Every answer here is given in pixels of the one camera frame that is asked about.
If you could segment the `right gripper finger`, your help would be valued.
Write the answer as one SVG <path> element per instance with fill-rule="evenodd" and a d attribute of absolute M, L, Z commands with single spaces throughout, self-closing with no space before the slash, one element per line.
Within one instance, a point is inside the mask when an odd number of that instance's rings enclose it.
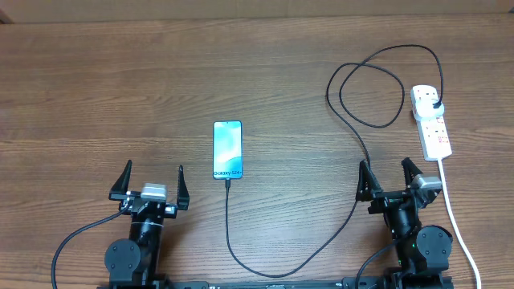
<path fill-rule="evenodd" d="M 414 164 L 414 162 L 409 157 L 403 159 L 401 164 L 403 168 L 406 187 L 410 187 L 414 178 L 417 175 L 422 174 L 422 171 Z"/>
<path fill-rule="evenodd" d="M 382 187 L 369 167 L 369 164 L 366 160 L 361 161 L 359 164 L 356 200 L 372 201 L 380 193 L 382 193 Z"/>

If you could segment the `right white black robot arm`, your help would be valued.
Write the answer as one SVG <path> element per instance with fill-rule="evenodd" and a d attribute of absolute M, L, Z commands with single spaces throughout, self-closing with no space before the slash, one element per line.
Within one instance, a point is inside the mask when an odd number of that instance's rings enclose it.
<path fill-rule="evenodd" d="M 443 191 L 439 177 L 423 173 L 410 158 L 402 160 L 406 187 L 386 192 L 367 161 L 359 164 L 356 200 L 368 202 L 369 214 L 380 214 L 391 233 L 392 242 L 370 256 L 353 279 L 351 288 L 452 288 L 449 268 L 453 236 L 441 226 L 424 226 L 419 210 L 426 208 Z M 394 248 L 398 266 L 382 276 L 364 278 L 365 268 Z"/>

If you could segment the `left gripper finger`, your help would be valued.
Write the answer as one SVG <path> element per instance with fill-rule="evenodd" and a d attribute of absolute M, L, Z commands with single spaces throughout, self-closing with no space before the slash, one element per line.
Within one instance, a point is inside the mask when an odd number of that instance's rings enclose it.
<path fill-rule="evenodd" d="M 129 181 L 132 171 L 133 162 L 128 160 L 124 171 L 116 180 L 112 188 L 109 190 L 108 199 L 111 201 L 121 201 L 124 200 L 127 196 L 127 192 L 129 191 Z"/>
<path fill-rule="evenodd" d="M 184 168 L 182 165 L 178 168 L 178 184 L 177 184 L 177 209 L 188 210 L 190 204 L 190 195 L 186 186 Z"/>

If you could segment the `blue Samsung Galaxy smartphone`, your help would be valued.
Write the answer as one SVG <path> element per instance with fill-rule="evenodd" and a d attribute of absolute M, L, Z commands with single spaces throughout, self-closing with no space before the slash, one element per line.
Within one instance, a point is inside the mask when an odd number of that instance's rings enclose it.
<path fill-rule="evenodd" d="M 214 122 L 213 178 L 243 177 L 243 126 L 240 120 Z"/>

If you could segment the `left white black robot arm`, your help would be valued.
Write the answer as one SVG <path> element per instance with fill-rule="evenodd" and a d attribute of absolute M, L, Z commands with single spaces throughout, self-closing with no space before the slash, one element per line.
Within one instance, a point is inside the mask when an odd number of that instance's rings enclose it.
<path fill-rule="evenodd" d="M 108 198 L 118 201 L 119 214 L 131 218 L 129 236 L 109 245 L 104 264 L 109 272 L 109 288 L 172 288 L 173 283 L 157 273 L 164 220 L 187 210 L 190 196 L 184 169 L 178 167 L 177 201 L 167 202 L 168 190 L 163 184 L 146 183 L 141 191 L 129 189 L 132 162 L 109 191 Z"/>

